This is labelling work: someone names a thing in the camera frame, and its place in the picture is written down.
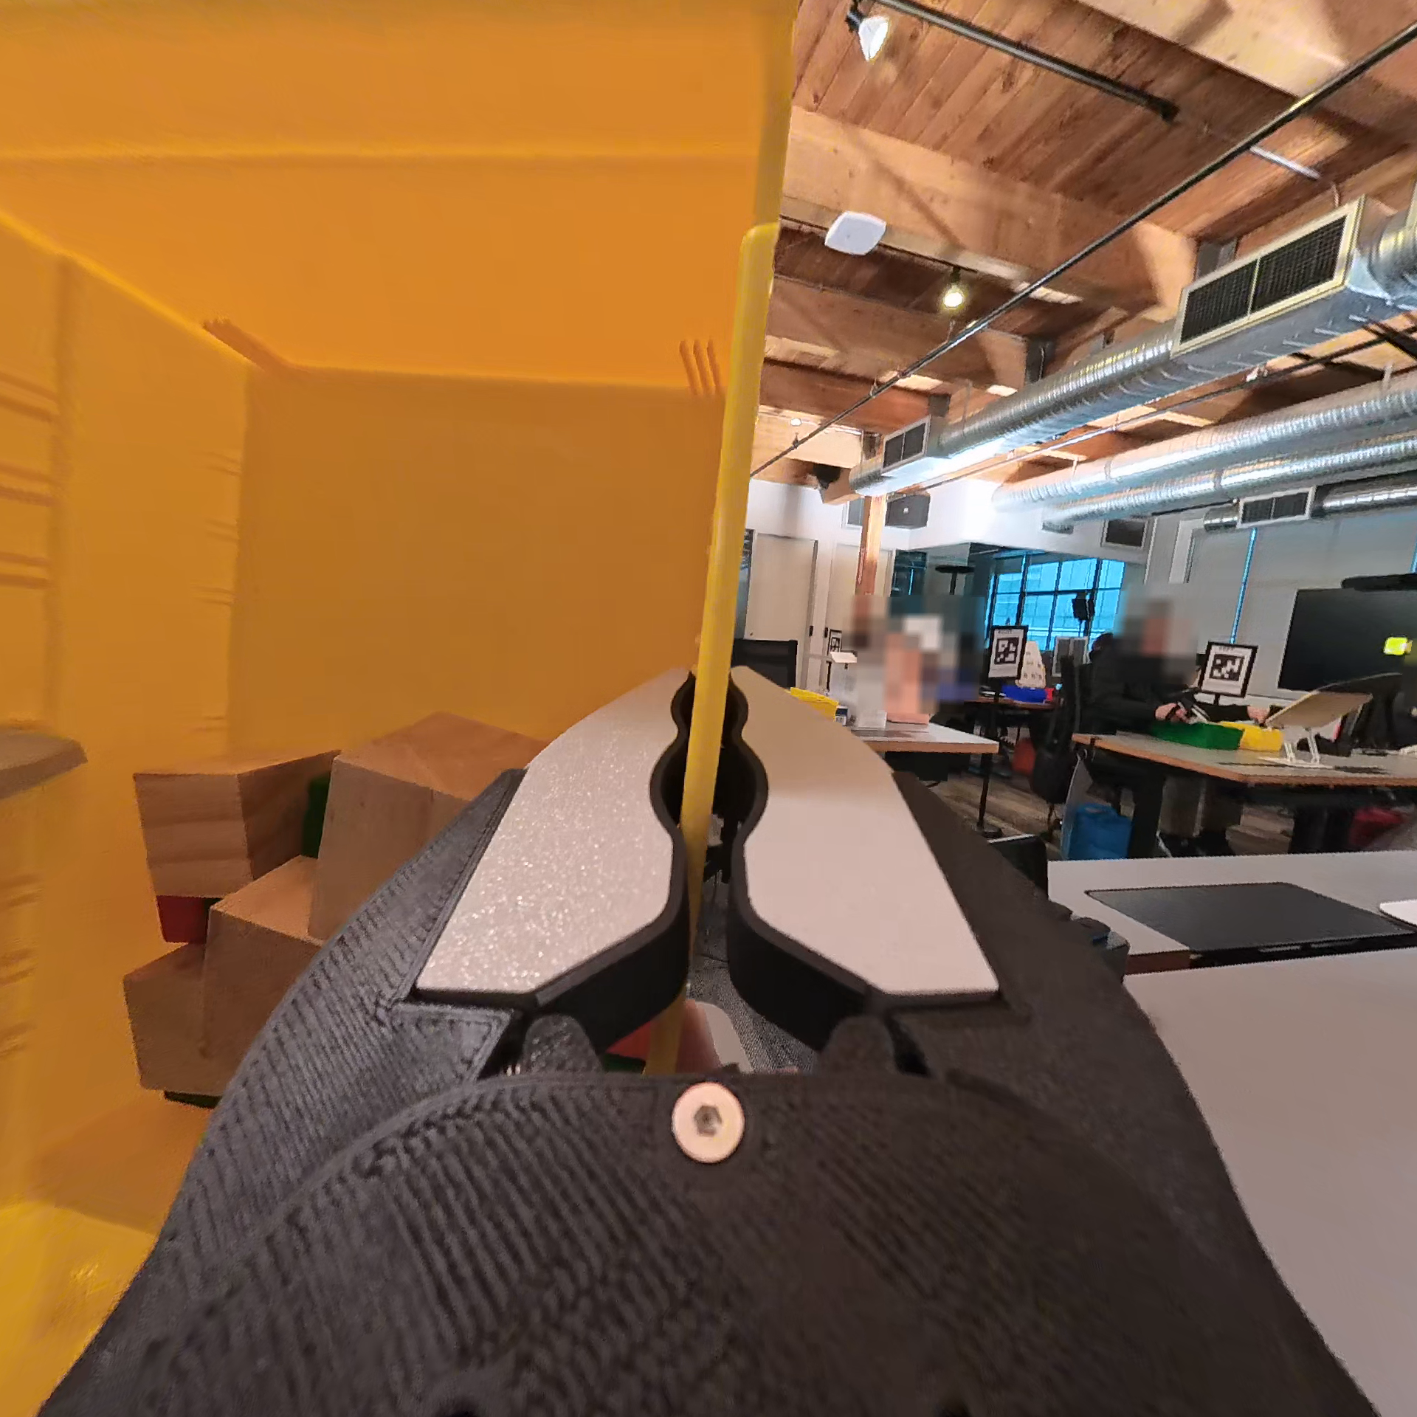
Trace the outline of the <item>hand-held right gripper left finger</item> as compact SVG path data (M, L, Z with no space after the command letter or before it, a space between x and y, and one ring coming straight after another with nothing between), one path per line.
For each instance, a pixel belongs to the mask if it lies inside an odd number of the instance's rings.
M603 1050L678 997L693 693L689 670L663 672L533 758L435 922L412 1003L559 1014Z

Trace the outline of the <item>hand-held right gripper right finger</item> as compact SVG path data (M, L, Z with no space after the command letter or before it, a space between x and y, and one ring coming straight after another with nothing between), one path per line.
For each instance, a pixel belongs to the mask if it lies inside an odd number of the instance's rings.
M888 764L752 668L722 729L726 960L812 1050L848 1018L991 1004L1001 985Z

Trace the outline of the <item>pile of mixed wooden cubes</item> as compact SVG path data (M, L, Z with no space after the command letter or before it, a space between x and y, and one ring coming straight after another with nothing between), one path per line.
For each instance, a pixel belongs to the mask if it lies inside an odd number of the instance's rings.
M323 945L538 739L439 712L351 750L134 771L170 949L124 978L145 1088L212 1106ZM447 901L431 890L431 934ZM431 947L414 926L412 980ZM393 985L412 1001L412 980Z

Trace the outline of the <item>yellow plastic box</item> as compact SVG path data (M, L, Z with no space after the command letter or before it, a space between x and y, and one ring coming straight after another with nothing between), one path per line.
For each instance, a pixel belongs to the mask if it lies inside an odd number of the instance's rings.
M4 4L4 1413L200 1132L135 770L689 666L794 4Z

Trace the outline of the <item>wood edged office desk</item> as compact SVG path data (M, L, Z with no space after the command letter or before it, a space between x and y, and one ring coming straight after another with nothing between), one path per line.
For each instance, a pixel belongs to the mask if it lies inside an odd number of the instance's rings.
M1289 852L1318 855L1350 844L1356 812L1365 806L1413 806L1415 770L1394 756L1293 762L1281 754L1209 750L1148 735L1073 735L1088 754L1111 754L1136 764L1129 859L1157 852L1161 800L1172 779L1220 783L1243 802L1285 806L1293 815Z
M1169 938L1088 899L1088 892L1115 888L1193 888L1224 882L1289 882L1354 907L1392 917L1390 905L1413 903L1415 852L1361 852L1344 855L1230 855L1190 859L1106 859L1052 863L1048 896L1069 913L1086 917L1129 945L1127 972L1132 976L1218 964L1371 953L1413 943L1340 943L1337 947L1190 953Z
M974 762L981 773L976 829L987 838L1001 834L999 829L985 825L993 762L1001 747L997 739L970 735L934 722L886 722L880 728L861 728L857 724L850 726L848 731L876 752L892 771L915 777L930 789Z

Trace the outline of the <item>blue bin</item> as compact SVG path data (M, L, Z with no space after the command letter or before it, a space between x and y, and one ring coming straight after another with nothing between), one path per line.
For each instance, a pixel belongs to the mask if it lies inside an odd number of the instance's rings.
M1127 859L1130 827L1130 817L1104 802L1083 800L1069 806L1062 821L1062 859Z

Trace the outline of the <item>grid pane window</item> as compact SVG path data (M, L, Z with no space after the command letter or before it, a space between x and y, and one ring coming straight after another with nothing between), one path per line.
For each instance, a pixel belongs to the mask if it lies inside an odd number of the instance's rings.
M1052 651L1060 640L1096 640L1121 621L1129 565L1109 558L1016 552L991 559L985 628L1023 626Z

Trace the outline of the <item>black desk mat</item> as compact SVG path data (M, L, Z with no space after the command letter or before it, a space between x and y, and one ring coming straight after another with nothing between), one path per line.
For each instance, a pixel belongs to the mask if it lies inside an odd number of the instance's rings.
M1413 928L1405 924L1289 882L1115 888L1086 896L1190 953L1413 943Z

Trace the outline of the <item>pale laptop stand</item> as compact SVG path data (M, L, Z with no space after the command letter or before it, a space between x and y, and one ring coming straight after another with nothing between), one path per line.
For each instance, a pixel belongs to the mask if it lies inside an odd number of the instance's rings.
M1287 768L1321 768L1319 729L1340 724L1371 703L1369 693L1318 689L1266 714L1264 728L1281 735Z

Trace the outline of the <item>large black monitor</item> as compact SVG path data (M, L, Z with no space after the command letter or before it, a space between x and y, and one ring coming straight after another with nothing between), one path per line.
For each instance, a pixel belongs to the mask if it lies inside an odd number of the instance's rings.
M1415 590L1298 590L1277 687L1316 691L1400 674L1413 643Z

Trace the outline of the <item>long black ceiling pipe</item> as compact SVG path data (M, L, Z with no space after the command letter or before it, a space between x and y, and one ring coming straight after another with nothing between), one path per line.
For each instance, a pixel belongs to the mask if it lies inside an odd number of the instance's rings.
M798 4L777 286L754 445L764 481L808 485L875 433L951 416L1148 334L1234 239L1264 241L1413 176L1413 42L1184 195L1159 199L1350 63L1413 4L924 4L1176 101L1150 113L875 4ZM823 244L846 210L880 246ZM938 294L959 269L968 307Z

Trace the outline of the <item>silver duct with vent grilles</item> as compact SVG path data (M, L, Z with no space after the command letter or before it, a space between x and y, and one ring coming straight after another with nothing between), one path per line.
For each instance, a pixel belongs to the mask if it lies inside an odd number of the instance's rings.
M850 477L882 496L983 458L1054 441L1106 416L1329 344L1415 309L1415 202L1371 197L1253 248L1182 292L1176 317L957 422L926 416L888 435Z

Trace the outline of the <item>silver ventilation duct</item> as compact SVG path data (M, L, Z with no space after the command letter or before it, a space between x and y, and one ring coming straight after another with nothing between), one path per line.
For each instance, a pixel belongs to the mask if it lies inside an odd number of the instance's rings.
M1415 372L1344 393L1297 403L1176 435L1144 449L1092 458L1067 474L1048 474L997 489L991 506L1001 514L1071 504L1123 487L1144 487L1176 474L1220 470L1264 460L1295 449L1318 449L1346 435L1367 439L1407 432L1415 418Z
M1352 481L1379 472L1411 470L1413 458L1415 433L1398 433L1350 449L1293 453L1228 470L1178 474L1142 487L1104 491L1048 506L1043 514L1043 527L1050 533L1064 533L1075 523L1094 519L1146 517L1192 506L1226 504L1287 487Z

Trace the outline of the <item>black ceiling track rail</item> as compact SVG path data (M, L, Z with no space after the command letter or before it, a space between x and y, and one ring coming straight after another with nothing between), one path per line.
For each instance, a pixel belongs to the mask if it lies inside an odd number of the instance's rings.
M1125 80L1104 74L1096 69L1062 59L1033 44L1020 42L1004 36L995 29L976 25L974 21L955 17L951 13L932 9L917 2L875 2L875 6L876 9L888 9L920 25L939 29L959 40L978 44L989 51L1001 53L1002 57L1020 61L1031 69L1039 69L1041 72L1048 72L1056 78L1081 84L1094 93L1102 93L1115 101L1123 101L1130 107L1142 109L1151 116L1157 116L1165 124L1174 124L1180 116L1180 107L1176 101L1151 93L1136 84L1129 84Z

